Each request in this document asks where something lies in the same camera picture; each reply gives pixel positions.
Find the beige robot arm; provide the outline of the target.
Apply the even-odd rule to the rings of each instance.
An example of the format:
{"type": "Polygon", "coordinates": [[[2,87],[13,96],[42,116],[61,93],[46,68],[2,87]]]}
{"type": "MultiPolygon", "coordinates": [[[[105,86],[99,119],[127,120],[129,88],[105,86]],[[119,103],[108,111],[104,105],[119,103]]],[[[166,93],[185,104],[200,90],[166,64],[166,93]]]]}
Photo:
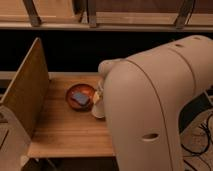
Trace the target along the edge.
{"type": "Polygon", "coordinates": [[[99,64],[120,171],[183,171],[179,115],[213,85],[213,40],[179,39],[99,64]]]}

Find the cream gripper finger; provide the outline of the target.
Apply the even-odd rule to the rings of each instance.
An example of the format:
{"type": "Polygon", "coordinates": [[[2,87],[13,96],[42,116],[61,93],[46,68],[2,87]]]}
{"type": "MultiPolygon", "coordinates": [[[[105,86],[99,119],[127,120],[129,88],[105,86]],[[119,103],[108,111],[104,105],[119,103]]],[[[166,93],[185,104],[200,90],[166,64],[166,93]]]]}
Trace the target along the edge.
{"type": "Polygon", "coordinates": [[[101,99],[101,94],[99,91],[95,91],[94,96],[93,96],[93,102],[97,103],[101,99]]]}

